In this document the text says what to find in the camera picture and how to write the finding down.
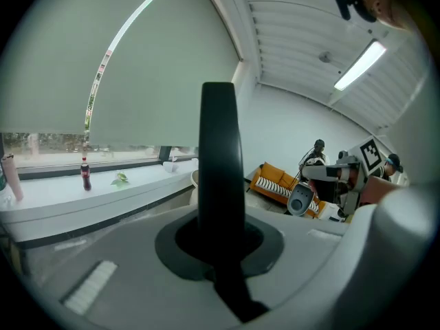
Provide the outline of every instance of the window sill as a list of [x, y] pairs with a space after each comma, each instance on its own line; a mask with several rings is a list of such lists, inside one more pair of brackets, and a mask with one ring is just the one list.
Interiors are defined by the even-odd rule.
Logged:
[[161, 165], [126, 169], [129, 184], [121, 188], [110, 184], [118, 170], [92, 172], [88, 192], [83, 189], [80, 175], [22, 181], [23, 200], [12, 198], [8, 207], [0, 208], [0, 219], [15, 241], [72, 231], [123, 215], [190, 186], [190, 173], [195, 169], [191, 160], [178, 163], [173, 173]]

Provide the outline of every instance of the roller blind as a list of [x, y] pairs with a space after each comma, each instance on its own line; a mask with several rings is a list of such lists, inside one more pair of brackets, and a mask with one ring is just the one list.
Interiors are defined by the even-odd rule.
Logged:
[[91, 86], [144, 0], [37, 0], [0, 60], [0, 131], [84, 133]]
[[91, 143], [197, 146], [201, 86], [230, 82], [238, 61], [210, 0], [154, 0], [102, 75]]

